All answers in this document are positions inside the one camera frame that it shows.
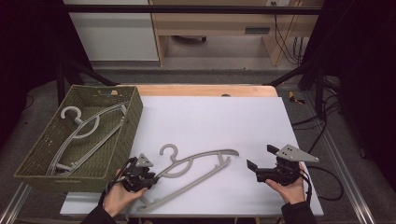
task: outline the wicker basket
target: wicker basket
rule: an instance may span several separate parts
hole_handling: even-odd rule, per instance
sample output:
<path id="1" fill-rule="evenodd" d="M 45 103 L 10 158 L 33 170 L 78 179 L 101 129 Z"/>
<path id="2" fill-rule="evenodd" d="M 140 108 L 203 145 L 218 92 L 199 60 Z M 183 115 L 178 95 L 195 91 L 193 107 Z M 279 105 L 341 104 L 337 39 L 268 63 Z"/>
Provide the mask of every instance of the wicker basket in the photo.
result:
<path id="1" fill-rule="evenodd" d="M 74 122 L 76 113 L 73 114 L 73 111 L 67 111 L 66 119 L 61 119 L 61 112 L 65 107 L 78 107 L 81 110 L 81 119 L 85 120 L 109 106 L 124 102 L 129 102 L 125 116 L 121 111 L 101 116 L 94 133 L 85 138 L 74 139 L 68 145 L 60 164 L 70 165 L 71 162 L 78 161 L 124 117 L 121 127 L 73 174 L 46 175 L 54 155 L 77 128 Z M 143 104 L 136 87 L 72 86 L 14 176 L 36 189 L 49 192 L 101 192 L 117 169 L 128 160 L 142 111 Z M 89 132 L 93 124 L 94 121 L 90 121 L 78 134 Z"/>

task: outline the human hand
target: human hand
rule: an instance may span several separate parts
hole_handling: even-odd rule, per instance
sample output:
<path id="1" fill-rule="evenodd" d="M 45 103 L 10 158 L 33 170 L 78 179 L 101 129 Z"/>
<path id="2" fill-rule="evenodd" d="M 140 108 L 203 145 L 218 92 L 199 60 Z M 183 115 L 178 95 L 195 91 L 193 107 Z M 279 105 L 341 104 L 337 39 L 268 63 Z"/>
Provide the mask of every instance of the human hand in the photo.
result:
<path id="1" fill-rule="evenodd" d="M 147 191 L 143 188 L 138 192 L 129 192 L 119 182 L 115 184 L 110 192 L 107 194 L 103 201 L 103 208 L 108 212 L 111 217 L 115 217 L 122 212 L 130 203 L 143 196 Z"/>
<path id="2" fill-rule="evenodd" d="M 299 165 L 303 173 L 304 168 L 300 163 Z M 265 183 L 271 187 L 271 189 L 276 190 L 280 196 L 282 196 L 285 203 L 294 204 L 305 202 L 304 180 L 302 177 L 299 177 L 294 183 L 287 186 L 281 186 L 271 179 L 266 179 Z"/>

